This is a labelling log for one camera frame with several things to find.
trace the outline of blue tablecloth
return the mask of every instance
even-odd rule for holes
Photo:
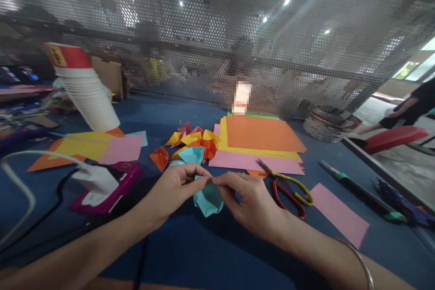
[[[149,155],[162,146],[172,133],[187,121],[192,128],[197,125],[213,130],[213,125],[226,115],[226,111],[212,105],[187,103],[181,100],[168,100],[154,97],[131,97],[126,102],[114,105],[121,120],[124,133],[147,131],[148,146],[143,147],[139,162],[143,176],[132,191],[132,200],[139,200],[158,179],[160,172]],[[61,133],[89,131],[80,115],[50,117],[62,126]],[[377,175],[367,167],[351,150],[343,144],[321,142],[308,135],[299,122],[290,122],[291,127],[303,141],[308,151],[301,154],[306,170],[305,176],[298,180],[312,189],[322,183],[338,196],[354,212],[370,223],[363,241],[361,252],[385,266],[418,289],[432,289],[435,283],[433,273],[435,257],[416,237],[408,226],[398,226],[377,216],[348,190],[331,178],[319,165],[325,160],[331,166],[346,173],[373,193],[370,178]],[[18,150],[45,150],[48,141],[27,142]],[[168,149],[171,155],[176,149]],[[37,159],[35,155],[21,156],[11,160],[11,165],[23,181],[31,188],[37,198],[37,205],[31,218],[16,233],[16,237],[33,224],[56,201],[54,190],[60,179],[73,166],[26,173],[27,168]],[[213,175],[220,175],[228,169],[204,166]],[[27,208],[27,201],[16,186],[0,172],[0,234],[4,235],[21,218]],[[266,185],[270,189],[269,179]],[[80,185],[68,183],[65,201],[48,220],[31,236],[9,251],[10,256],[23,249],[60,234],[66,230],[85,225],[89,218],[69,212],[67,207],[83,191]],[[294,209],[283,200],[284,205]],[[306,222],[331,237],[341,237],[340,232],[315,208],[306,208]],[[75,236],[71,231],[68,236]],[[47,244],[20,256],[9,264],[23,264],[34,259],[60,240]],[[140,259],[141,243],[133,246],[122,257],[108,267],[102,276],[133,280]],[[188,200],[168,221],[149,236],[148,251],[142,281],[147,283],[177,285],[198,289],[301,289],[325,287],[323,278],[293,257],[280,252],[244,230],[232,217],[229,210],[204,218],[193,200]]]

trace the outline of perforated metal panel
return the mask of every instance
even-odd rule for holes
[[[135,92],[305,117],[354,111],[434,33],[434,0],[0,0],[0,46],[45,60],[42,43],[113,53]]]

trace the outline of yellow paper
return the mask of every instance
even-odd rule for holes
[[[190,147],[185,146],[185,147],[180,148],[178,151],[176,151],[174,154],[172,154],[172,156],[169,159],[170,160],[182,160],[182,158],[179,156],[179,154],[181,152],[183,152],[184,150],[187,150],[188,148],[190,148]]]
[[[61,145],[59,145],[59,147],[56,149],[56,153],[68,156],[81,155],[97,162],[103,157],[103,154],[107,150],[110,141],[115,138],[114,136],[104,132],[86,132],[70,135],[89,140],[103,141],[105,143],[64,138]],[[57,158],[57,156],[50,156],[49,160]]]
[[[219,132],[219,137],[222,142],[218,146],[218,150],[224,152],[232,152],[232,153],[240,153],[240,154],[249,154],[249,155],[258,155],[258,156],[267,156],[267,157],[276,157],[280,159],[288,159],[288,160],[297,160],[302,161],[299,154],[296,152],[283,152],[283,151],[274,151],[274,150],[254,150],[254,149],[245,149],[238,147],[228,147],[228,137],[227,137],[227,121],[226,117],[221,119],[221,130]]]
[[[187,146],[189,146],[191,143],[193,143],[194,141],[197,141],[197,140],[200,140],[200,139],[202,139],[203,137],[202,137],[202,135],[201,135],[201,132],[200,131],[198,131],[198,132],[196,132],[196,133],[193,133],[193,134],[190,134],[190,135],[187,135],[187,136],[185,136],[185,137],[183,137],[182,139],[181,139],[181,141],[183,142],[183,143],[185,143]]]
[[[177,144],[181,139],[181,133],[179,132],[175,132],[172,134],[171,138],[169,138],[169,141],[166,142],[166,144],[164,146],[172,146]]]
[[[204,130],[204,136],[203,136],[203,140],[214,140],[214,143],[217,145],[220,142],[222,142],[222,140],[215,135],[214,133],[212,133],[210,130]]]

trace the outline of hand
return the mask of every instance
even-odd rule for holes
[[[261,178],[227,172],[212,182],[241,225],[259,238],[280,245],[293,216],[276,205]],[[235,192],[242,197],[241,202]]]
[[[132,209],[132,213],[148,221],[152,232],[166,221],[189,197],[203,190],[212,175],[198,164],[184,164],[167,168],[150,192]]]

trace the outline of bracelet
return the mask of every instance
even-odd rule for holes
[[[339,239],[339,238],[334,238],[334,239],[335,239],[335,240],[338,240],[339,242],[341,242],[341,243],[343,243],[343,244],[345,244],[345,245],[346,245],[347,247],[349,247],[350,250],[353,251],[353,253],[357,256],[359,262],[360,262],[361,265],[362,265],[362,268],[364,269],[364,273],[366,274],[367,281],[368,281],[368,289],[369,289],[369,290],[374,290],[374,289],[375,289],[375,285],[374,285],[374,283],[373,283],[372,275],[371,275],[371,273],[370,273],[370,270],[368,269],[368,266],[367,266],[366,262],[363,260],[363,258],[362,258],[361,255],[359,254],[359,252],[358,252],[354,247],[352,247],[351,245],[349,245],[346,241],[341,240],[341,239]]]

